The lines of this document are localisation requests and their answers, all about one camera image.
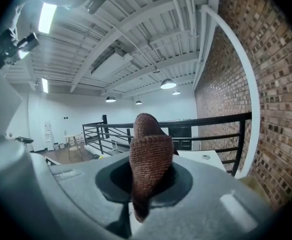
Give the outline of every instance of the gray plastic surface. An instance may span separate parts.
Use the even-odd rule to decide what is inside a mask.
[[[0,199],[26,228],[39,231],[41,238],[122,239],[105,228],[119,220],[124,205],[108,201],[96,187],[95,176],[128,155],[127,152],[49,167],[43,156],[29,154],[22,144],[0,142]],[[243,236],[219,200],[231,191],[235,191],[244,207],[253,211],[257,222],[262,223],[271,214],[271,209],[253,191],[224,171],[176,155],[173,161],[191,173],[192,189],[174,206],[151,209],[132,239],[209,240]],[[18,198],[3,196],[13,195],[17,186]],[[26,214],[29,207],[33,210]],[[37,213],[43,215],[42,219],[34,215]]]

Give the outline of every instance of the red brick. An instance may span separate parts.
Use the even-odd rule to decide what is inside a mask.
[[[238,35],[254,69],[262,122],[257,160],[251,173],[269,194],[273,207],[279,208],[292,197],[292,27],[284,18],[278,20],[283,14],[272,0],[259,0],[258,4],[254,1],[220,0],[223,6],[219,14]],[[251,110],[247,78],[232,44],[220,28],[216,30],[195,96],[199,118]],[[238,129],[238,124],[221,124],[202,127],[201,133],[203,136],[230,134]],[[240,166],[246,157],[250,131],[247,128]],[[202,142],[204,149],[233,145],[236,144],[230,139]],[[220,156],[233,158],[235,152]]]

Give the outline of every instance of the handrail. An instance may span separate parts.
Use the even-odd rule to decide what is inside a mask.
[[[190,119],[190,120],[181,120],[181,121],[167,121],[159,122],[161,128],[180,128],[180,127],[189,127],[189,126],[209,126],[209,125],[218,125],[233,123],[239,121],[250,120],[252,118],[252,113],[241,113],[241,114],[232,114],[224,115],[217,117],[207,117],[199,119]],[[83,124],[83,127],[100,127],[97,123],[87,123]],[[104,128],[133,128],[133,123],[113,123],[113,124],[103,124]]]
[[[225,115],[225,116],[218,116],[218,117],[208,117],[208,118],[200,118],[200,119],[190,119],[190,120],[179,120],[179,121],[167,121],[167,122],[159,122],[159,126],[161,128],[188,128],[192,126],[208,126],[208,125],[218,125],[218,124],[227,124],[227,123],[239,123],[239,132],[232,133],[232,134],[225,134],[225,135],[215,135],[215,136],[204,136],[204,137],[173,137],[172,140],[174,142],[193,142],[193,141],[209,141],[209,140],[220,140],[220,139],[227,139],[227,138],[236,138],[238,137],[238,145],[233,147],[226,147],[226,148],[220,148],[215,149],[214,151],[216,153],[223,153],[223,152],[232,152],[236,151],[236,157],[235,159],[230,160],[223,160],[222,164],[234,164],[232,170],[228,170],[228,173],[231,173],[232,176],[235,176],[239,162],[242,156],[242,150],[244,146],[244,139],[245,139],[245,124],[246,120],[252,119],[252,113],[241,113],[241,114],[232,114],[232,115]],[[124,131],[121,131],[120,129],[125,128],[127,130],[127,133]],[[104,148],[110,149],[110,147],[103,145],[102,141],[105,141],[107,143],[118,143],[126,148],[130,147],[130,142],[134,138],[130,134],[130,129],[133,128],[133,123],[116,123],[116,124],[107,124],[107,116],[103,115],[103,122],[97,122],[97,123],[88,123],[83,124],[83,134],[85,138],[86,145],[90,145],[93,148],[101,151],[101,154],[109,154],[112,156],[112,154],[106,152]],[[86,137],[90,137],[90,135],[94,135],[94,140],[89,141],[89,139]],[[117,142],[115,140],[108,139],[110,136],[119,138],[121,140],[127,141],[128,144],[123,144],[120,142]]]

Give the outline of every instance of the wooden floor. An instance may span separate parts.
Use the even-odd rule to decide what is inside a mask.
[[[79,146],[80,146],[82,158],[80,156],[79,150],[70,151],[69,152],[70,158],[68,158],[68,148],[66,147],[59,150],[41,152],[40,154],[43,155],[44,157],[53,159],[62,165],[68,165],[68,164],[73,164],[73,163],[79,163],[82,161],[92,160],[92,154],[84,148],[84,143],[79,144]]]

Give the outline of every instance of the black metal railing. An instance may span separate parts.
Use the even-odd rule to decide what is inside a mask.
[[[173,138],[174,141],[194,142],[194,141],[210,141],[210,140],[220,140],[220,139],[239,137],[238,146],[214,149],[214,151],[217,153],[237,151],[235,159],[222,161],[222,164],[224,165],[234,164],[233,168],[227,171],[232,176],[234,176],[238,169],[239,162],[242,155],[243,146],[244,146],[246,121],[251,120],[251,118],[252,118],[252,113],[248,112],[248,113],[225,115],[225,116],[218,116],[218,117],[159,122],[159,126],[161,128],[172,129],[172,128],[209,126],[209,125],[239,122],[239,132],[234,133],[234,134],[206,136],[206,137],[174,137]],[[134,136],[130,134],[130,129],[133,129],[133,123],[108,124],[106,115],[103,115],[102,122],[83,124],[82,129],[83,129],[86,145],[92,146],[93,148],[99,150],[101,154],[105,153],[110,156],[114,155],[113,153],[109,151],[113,148],[102,144],[103,142],[111,143],[113,145],[120,146],[125,149],[129,149],[129,144],[131,140],[134,138]]]

